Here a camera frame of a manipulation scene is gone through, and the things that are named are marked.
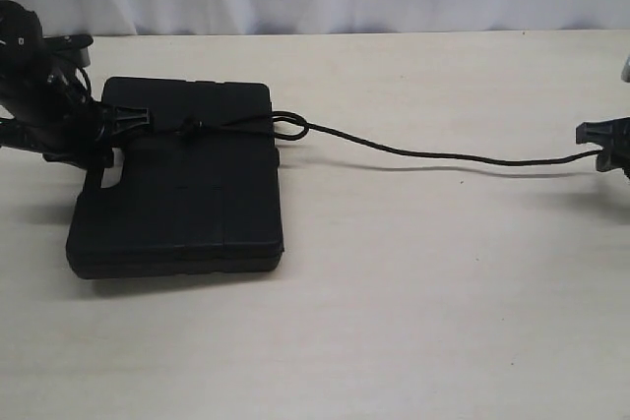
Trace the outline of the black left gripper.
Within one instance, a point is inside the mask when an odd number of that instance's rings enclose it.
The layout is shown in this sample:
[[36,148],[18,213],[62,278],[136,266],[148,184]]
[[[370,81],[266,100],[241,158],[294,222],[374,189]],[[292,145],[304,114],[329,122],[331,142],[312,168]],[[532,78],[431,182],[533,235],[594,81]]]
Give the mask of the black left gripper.
[[63,146],[59,150],[46,147],[43,159],[83,169],[86,174],[82,188],[95,189],[100,186],[103,171],[114,165],[110,135],[151,130],[151,112],[92,100],[84,109],[66,115],[45,130],[56,132]]

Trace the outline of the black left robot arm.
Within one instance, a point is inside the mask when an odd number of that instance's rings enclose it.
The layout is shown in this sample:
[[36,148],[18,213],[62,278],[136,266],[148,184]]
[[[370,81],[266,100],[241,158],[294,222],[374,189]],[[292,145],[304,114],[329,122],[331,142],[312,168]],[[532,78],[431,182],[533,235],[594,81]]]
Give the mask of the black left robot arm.
[[93,96],[86,68],[94,38],[46,36],[36,12],[1,1],[1,146],[47,162],[90,170],[114,165],[114,151],[149,135],[147,108],[116,106]]

